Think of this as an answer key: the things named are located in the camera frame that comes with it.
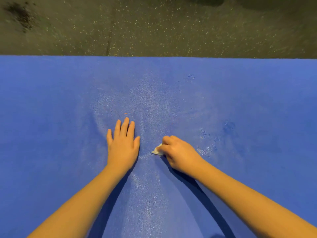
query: bare skin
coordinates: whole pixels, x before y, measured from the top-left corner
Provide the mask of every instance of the bare skin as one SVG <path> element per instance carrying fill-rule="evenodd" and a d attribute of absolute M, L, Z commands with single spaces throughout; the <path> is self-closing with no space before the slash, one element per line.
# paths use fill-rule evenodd
<path fill-rule="evenodd" d="M 140 147 L 134 139 L 134 122 L 118 120 L 112 138 L 108 130 L 108 162 L 103 171 L 49 216 L 28 238 L 84 238 L 102 205 L 123 176 L 132 168 Z"/>
<path fill-rule="evenodd" d="M 172 168 L 214 192 L 260 238 L 313 238 L 317 228 L 286 208 L 221 172 L 176 136 L 165 136 L 163 152 Z"/>

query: brown floor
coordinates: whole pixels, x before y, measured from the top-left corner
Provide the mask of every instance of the brown floor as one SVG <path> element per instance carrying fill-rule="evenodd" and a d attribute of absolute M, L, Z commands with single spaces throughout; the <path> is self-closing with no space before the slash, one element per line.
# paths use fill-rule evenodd
<path fill-rule="evenodd" d="M 317 58 L 317 0 L 0 0 L 0 54 Z"/>

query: person's left arm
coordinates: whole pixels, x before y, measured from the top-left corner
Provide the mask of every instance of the person's left arm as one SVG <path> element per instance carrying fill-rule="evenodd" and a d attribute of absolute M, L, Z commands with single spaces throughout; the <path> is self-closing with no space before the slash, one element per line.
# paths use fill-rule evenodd
<path fill-rule="evenodd" d="M 107 133 L 108 161 L 103 171 L 49 216 L 28 238 L 84 238 L 108 196 L 132 168 L 140 147 L 134 122 L 118 120 Z"/>

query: person's right arm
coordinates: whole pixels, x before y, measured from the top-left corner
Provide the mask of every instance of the person's right arm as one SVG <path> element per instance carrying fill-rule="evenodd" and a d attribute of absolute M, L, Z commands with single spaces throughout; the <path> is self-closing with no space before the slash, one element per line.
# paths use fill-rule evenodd
<path fill-rule="evenodd" d="M 261 238 L 317 237 L 317 228 L 288 209 L 231 178 L 205 161 L 196 150 L 176 136 L 165 136 L 163 152 L 171 167 L 215 193 Z"/>

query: person's left hand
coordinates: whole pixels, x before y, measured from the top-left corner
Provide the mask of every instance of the person's left hand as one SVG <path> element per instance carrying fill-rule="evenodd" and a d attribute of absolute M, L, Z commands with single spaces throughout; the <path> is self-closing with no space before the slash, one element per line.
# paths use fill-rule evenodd
<path fill-rule="evenodd" d="M 121 121 L 117 121 L 113 138 L 111 129 L 108 129 L 107 133 L 107 166 L 124 172 L 124 174 L 132 168 L 139 153 L 140 136 L 134 139 L 134 128 L 134 122 L 132 121 L 129 125 L 129 118 L 125 118 L 122 126 Z"/>

